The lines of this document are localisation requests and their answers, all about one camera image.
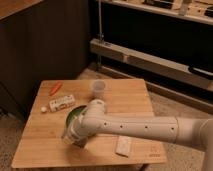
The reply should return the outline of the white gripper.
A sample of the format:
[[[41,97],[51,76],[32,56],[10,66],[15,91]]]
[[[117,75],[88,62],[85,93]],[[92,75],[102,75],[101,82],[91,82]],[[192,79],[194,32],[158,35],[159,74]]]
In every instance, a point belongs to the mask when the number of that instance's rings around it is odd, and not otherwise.
[[[81,126],[68,126],[64,128],[61,139],[67,144],[74,144],[77,141],[83,140],[82,132],[84,129]]]

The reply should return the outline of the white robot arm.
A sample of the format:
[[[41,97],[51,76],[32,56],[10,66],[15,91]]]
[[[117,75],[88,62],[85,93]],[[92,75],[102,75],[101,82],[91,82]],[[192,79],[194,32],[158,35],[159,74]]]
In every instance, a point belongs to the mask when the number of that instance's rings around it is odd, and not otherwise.
[[[100,133],[191,147],[204,152],[202,171],[213,171],[213,118],[121,117],[106,111],[106,103],[95,99],[80,113],[70,112],[62,137],[80,147],[90,136]]]

